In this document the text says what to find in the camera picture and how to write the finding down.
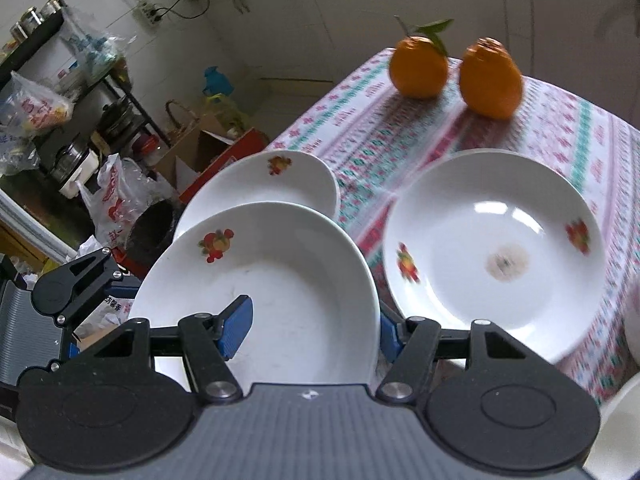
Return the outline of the white plate with fruit print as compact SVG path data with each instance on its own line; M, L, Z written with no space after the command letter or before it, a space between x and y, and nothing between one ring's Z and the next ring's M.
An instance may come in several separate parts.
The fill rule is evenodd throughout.
M335 220L340 187L318 157L289 150L244 157L209 179L186 204L174 237L218 212L257 202L303 205Z

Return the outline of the white ceramic bowl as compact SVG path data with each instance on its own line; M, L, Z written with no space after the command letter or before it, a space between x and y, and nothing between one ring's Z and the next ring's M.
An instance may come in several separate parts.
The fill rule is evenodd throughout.
M603 405L601 428L585 462L585 470L596 479L638 479L639 375Z

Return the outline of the white kitchen base cabinets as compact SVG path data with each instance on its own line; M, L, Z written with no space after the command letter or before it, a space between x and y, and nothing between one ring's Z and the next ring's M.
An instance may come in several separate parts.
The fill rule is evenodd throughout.
M445 20L461 56L499 40L522 73L639 119L639 0L210 0L209 19L255 75L337 81L407 27Z

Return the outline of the white red plastic bag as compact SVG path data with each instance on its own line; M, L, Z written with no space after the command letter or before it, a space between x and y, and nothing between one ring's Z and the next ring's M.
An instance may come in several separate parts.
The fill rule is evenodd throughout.
M177 199L161 174L148 177L133 159L119 154L107 157L96 182L96 192L79 181L75 185L93 222L94 237L109 248L124 248L134 222L153 204Z

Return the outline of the brown open cardboard box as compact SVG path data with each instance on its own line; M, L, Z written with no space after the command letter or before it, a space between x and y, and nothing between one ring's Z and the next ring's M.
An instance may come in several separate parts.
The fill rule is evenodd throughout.
M219 120L214 115L205 114L178 137L154 165L154 170L178 193L183 193L233 143Z

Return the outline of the red cardboard box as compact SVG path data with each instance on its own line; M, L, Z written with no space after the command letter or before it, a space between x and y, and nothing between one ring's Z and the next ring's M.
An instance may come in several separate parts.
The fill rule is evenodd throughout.
M218 172L242 158L261 152L267 145L268 138L265 133L251 128L239 140L235 141L210 162L195 180L183 192L179 193L179 200L186 205L203 185L212 177L215 177Z

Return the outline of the patterned red green tablecloth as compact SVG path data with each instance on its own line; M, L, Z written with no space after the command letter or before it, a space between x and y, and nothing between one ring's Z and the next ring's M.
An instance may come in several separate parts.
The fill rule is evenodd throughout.
M534 78L510 122L470 112L455 81L435 101L402 98L388 78L390 51L373 55L309 107L272 147L313 154L337 177L340 226L367 259L378 294L390 301L383 226L410 177L442 156L501 148L566 177L597 217L608 264L600 311L562 371L598 402L636 372L623 329L625 302L639 274L639 133L623 119Z

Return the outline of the black metal storage shelf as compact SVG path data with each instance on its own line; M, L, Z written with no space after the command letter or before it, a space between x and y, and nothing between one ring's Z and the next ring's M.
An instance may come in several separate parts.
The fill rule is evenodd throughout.
M73 51L76 68L51 87L18 70L52 38ZM128 68L120 47L125 40L92 28L79 12L63 6L40 23L1 63L1 174L15 176L41 169L60 186L66 183L96 145L80 133L60 135L75 106L101 84L114 94L103 109L96 131L110 151L120 152L138 134L156 145L169 145L151 116L131 93Z

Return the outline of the blue plastic kettle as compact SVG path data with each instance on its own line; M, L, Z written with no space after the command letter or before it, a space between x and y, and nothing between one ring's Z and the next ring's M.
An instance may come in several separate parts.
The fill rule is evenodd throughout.
M231 96L234 90L231 81L218 70L217 66L209 66L204 70L205 87L204 96L216 96L223 94Z

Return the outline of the orange with green leaf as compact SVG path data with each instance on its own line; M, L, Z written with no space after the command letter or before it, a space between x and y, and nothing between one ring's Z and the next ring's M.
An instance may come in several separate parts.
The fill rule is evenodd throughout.
M409 27L398 15L405 37L396 44L388 64L395 89L407 99L430 100L440 95L448 80L448 51L440 34L454 20L438 20Z

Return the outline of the bumpy orange without leaf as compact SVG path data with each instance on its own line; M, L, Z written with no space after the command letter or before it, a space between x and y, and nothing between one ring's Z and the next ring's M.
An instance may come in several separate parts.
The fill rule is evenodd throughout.
M458 86L472 112L493 120L510 119L523 99L523 75L494 38L478 38L466 49Z

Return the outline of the white power strip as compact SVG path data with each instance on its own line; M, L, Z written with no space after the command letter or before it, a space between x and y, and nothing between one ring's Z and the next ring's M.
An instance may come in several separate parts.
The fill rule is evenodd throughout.
M142 20L149 26L154 27L160 24L162 17L160 16L160 11L157 9L155 4L147 1L139 1L137 4L137 10Z

